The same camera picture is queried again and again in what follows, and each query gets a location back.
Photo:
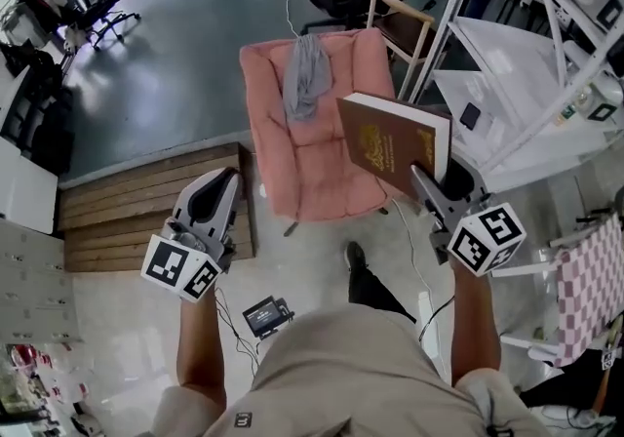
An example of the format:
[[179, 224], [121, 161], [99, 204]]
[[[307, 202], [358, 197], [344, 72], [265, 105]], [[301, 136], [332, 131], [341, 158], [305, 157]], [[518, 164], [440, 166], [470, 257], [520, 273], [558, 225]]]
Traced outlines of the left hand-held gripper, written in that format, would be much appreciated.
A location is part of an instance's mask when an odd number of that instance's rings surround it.
[[236, 253], [228, 235], [243, 196], [233, 167], [212, 170], [181, 190], [174, 216], [150, 238], [140, 275], [187, 301], [199, 301]]

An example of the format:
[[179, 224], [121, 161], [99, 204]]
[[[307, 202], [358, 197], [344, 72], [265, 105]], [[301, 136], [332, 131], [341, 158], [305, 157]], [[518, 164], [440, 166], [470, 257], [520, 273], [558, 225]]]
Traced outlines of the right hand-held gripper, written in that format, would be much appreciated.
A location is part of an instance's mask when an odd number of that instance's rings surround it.
[[[430, 234], [439, 263], [453, 257], [476, 276], [508, 262], [527, 238], [512, 205], [492, 204], [482, 175], [463, 158], [450, 158], [442, 184], [418, 163], [410, 166], [411, 184], [440, 228]], [[472, 204], [460, 217], [461, 203]]]

